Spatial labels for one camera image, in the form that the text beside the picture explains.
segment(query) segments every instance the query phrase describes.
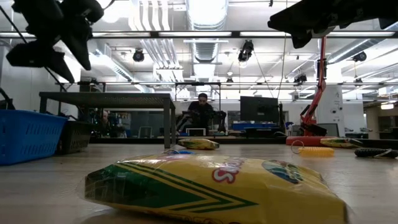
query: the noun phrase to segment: wooden floor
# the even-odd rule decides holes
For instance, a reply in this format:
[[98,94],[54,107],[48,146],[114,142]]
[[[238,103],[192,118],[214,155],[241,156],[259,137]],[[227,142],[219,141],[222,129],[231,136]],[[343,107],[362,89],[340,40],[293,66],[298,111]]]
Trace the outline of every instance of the wooden floor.
[[[0,223],[177,223],[86,202],[76,189],[86,174],[118,159],[162,151],[162,145],[91,145],[78,154],[0,167]],[[309,159],[281,145],[223,145],[217,151],[197,153],[280,159],[307,166],[320,172],[351,207],[354,223],[398,223],[398,159],[360,159],[349,149],[336,150],[334,158]]]

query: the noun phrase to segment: green stripe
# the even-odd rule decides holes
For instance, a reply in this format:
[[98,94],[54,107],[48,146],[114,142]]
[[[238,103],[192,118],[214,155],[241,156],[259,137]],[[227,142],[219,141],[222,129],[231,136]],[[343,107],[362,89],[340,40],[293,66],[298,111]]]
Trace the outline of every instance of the green stripe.
[[[194,181],[192,181],[192,180],[185,179],[185,178],[180,177],[180,176],[177,176],[177,175],[175,175],[175,174],[171,174],[170,172],[167,172],[167,171],[164,171],[164,170],[161,170],[161,169],[156,169],[156,168],[153,168],[153,167],[147,167],[147,166],[140,165],[140,164],[134,164],[134,163],[132,163],[132,162],[126,162],[126,163],[123,163],[123,164],[129,164],[129,165],[132,165],[132,166],[138,166],[138,167],[142,167],[142,168],[145,168],[145,169],[150,169],[150,170],[153,170],[153,171],[161,172],[161,173],[163,173],[163,174],[165,174],[165,175],[169,175],[169,176],[174,177],[174,178],[176,178],[176,179],[182,180],[182,181],[184,181],[184,182],[186,182],[186,183],[192,184],[192,185],[197,186],[197,187],[200,187],[200,188],[202,188],[202,189],[206,189],[206,190],[208,190],[208,191],[210,191],[210,192],[213,192],[213,193],[216,193],[216,194],[222,195],[222,196],[224,196],[224,197],[228,197],[228,198],[231,198],[231,199],[234,199],[234,200],[237,200],[237,201],[243,203],[242,205],[233,205],[233,206],[230,206],[230,207],[209,208],[209,209],[207,209],[207,210],[193,211],[193,212],[195,212],[195,213],[203,213],[203,211],[205,211],[205,212],[213,212],[213,211],[218,211],[218,210],[227,210],[227,209],[234,209],[234,208],[240,208],[240,207],[247,207],[247,206],[252,206],[252,205],[258,205],[257,203],[250,202],[250,201],[248,201],[248,200],[244,200],[244,199],[241,199],[241,198],[238,198],[238,197],[235,197],[235,196],[232,196],[232,195],[223,193],[223,192],[219,192],[219,191],[217,191],[217,190],[215,190],[215,189],[209,188],[209,187],[204,186],[204,185],[202,185],[202,184],[198,184],[198,183],[196,183],[196,182],[194,182]],[[147,172],[147,173],[150,173],[150,174],[154,174],[153,172],[149,172],[149,171],[146,171],[146,170],[141,170],[141,171]],[[164,179],[166,179],[166,180],[169,180],[168,178],[166,178],[166,177],[164,177],[164,176],[159,176],[159,175],[157,175],[157,177],[161,177],[161,178],[164,178]],[[181,185],[181,186],[184,186],[184,187],[186,186],[186,185],[183,185],[183,184],[181,184],[181,183],[179,183],[179,182],[177,182],[177,183],[175,183],[175,184],[178,184],[178,185]],[[219,197],[217,197],[217,196],[209,195],[208,193],[203,192],[203,191],[201,191],[201,190],[193,189],[193,188],[191,188],[191,187],[189,187],[189,186],[186,186],[186,187],[189,188],[189,189],[191,189],[191,190],[194,190],[194,191],[203,193],[203,194],[205,194],[205,195],[207,195],[207,196],[216,198],[216,199],[218,199],[218,200],[220,200],[220,199],[221,199],[221,200],[224,200],[224,199],[222,199],[222,198],[219,199]],[[210,206],[210,205],[215,205],[215,202],[208,203],[208,205],[206,205],[206,206]],[[195,207],[197,207],[197,206],[199,206],[199,205],[192,205],[192,206],[182,207],[183,209],[180,209],[180,208],[176,208],[176,209],[178,209],[178,210],[186,210],[186,209],[190,209],[190,208],[195,208]]]
[[204,192],[204,191],[202,191],[202,190],[195,189],[195,188],[190,187],[190,186],[188,186],[188,185],[182,184],[182,183],[180,183],[180,182],[178,182],[178,181],[172,180],[172,179],[170,179],[170,178],[168,178],[168,177],[164,177],[164,176],[162,176],[162,175],[160,175],[160,174],[156,174],[155,172],[150,172],[150,171],[147,171],[147,170],[142,170],[142,169],[140,169],[140,168],[137,168],[137,167],[135,167],[135,166],[132,166],[133,164],[124,163],[123,165],[128,166],[128,167],[130,167],[130,168],[132,168],[132,169],[135,169],[135,170],[139,170],[139,171],[141,171],[141,172],[145,172],[145,173],[148,173],[148,174],[151,174],[151,175],[160,177],[161,179],[167,180],[167,181],[169,181],[169,182],[171,182],[171,183],[173,183],[173,184],[179,185],[179,186],[181,186],[181,187],[185,187],[186,189],[190,189],[190,190],[193,190],[193,191],[195,191],[195,192],[199,192],[199,193],[202,193],[202,194],[204,194],[204,195],[207,195],[207,196],[209,196],[209,197],[211,197],[211,198],[214,198],[214,199],[219,200],[219,202],[209,202],[209,203],[204,203],[204,204],[201,204],[201,205],[185,206],[185,207],[175,208],[175,209],[173,209],[173,210],[176,210],[176,209],[178,209],[178,210],[186,210],[186,209],[189,209],[189,208],[192,207],[192,206],[195,206],[195,207],[199,207],[199,208],[200,208],[200,207],[207,207],[207,206],[210,206],[210,205],[224,205],[224,204],[232,203],[232,202],[229,201],[229,200],[225,200],[225,199],[220,198],[220,197],[217,197],[217,196],[215,196],[215,195],[213,195],[213,194],[209,194],[208,192]]

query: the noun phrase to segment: yellow object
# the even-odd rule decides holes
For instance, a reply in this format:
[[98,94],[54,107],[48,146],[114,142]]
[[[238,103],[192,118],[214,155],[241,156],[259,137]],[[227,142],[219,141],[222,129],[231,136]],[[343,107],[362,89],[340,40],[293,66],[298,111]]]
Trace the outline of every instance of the yellow object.
[[300,147],[298,153],[303,157],[333,157],[335,150],[329,147]]
[[321,139],[321,144],[328,147],[339,147],[347,149],[364,147],[362,142],[350,138],[325,138]]
[[311,169],[288,162],[173,154],[92,172],[85,198],[196,223],[347,223],[346,204]]
[[220,144],[208,139],[181,139],[178,141],[178,145],[186,147],[187,149],[202,150],[214,150],[220,147]]

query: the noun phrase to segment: person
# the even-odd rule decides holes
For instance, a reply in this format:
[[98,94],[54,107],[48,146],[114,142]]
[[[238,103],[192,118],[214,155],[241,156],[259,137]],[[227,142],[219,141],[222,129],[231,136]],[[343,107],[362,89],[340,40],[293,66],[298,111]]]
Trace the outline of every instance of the person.
[[207,103],[207,94],[200,93],[198,101],[192,102],[188,107],[188,111],[192,113],[193,126],[206,128],[206,133],[208,134],[208,122],[214,110],[213,107]]

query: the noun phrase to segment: table leg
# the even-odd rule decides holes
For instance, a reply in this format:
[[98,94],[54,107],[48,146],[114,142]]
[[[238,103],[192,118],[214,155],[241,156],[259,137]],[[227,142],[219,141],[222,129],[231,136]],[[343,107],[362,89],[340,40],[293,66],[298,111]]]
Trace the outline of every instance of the table leg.
[[175,123],[175,108],[172,108],[172,114],[171,114],[171,126],[172,126],[172,145],[175,145],[175,126],[177,125]]
[[40,97],[40,113],[46,113],[47,112],[47,98]]
[[164,148],[170,149],[170,99],[163,100]]

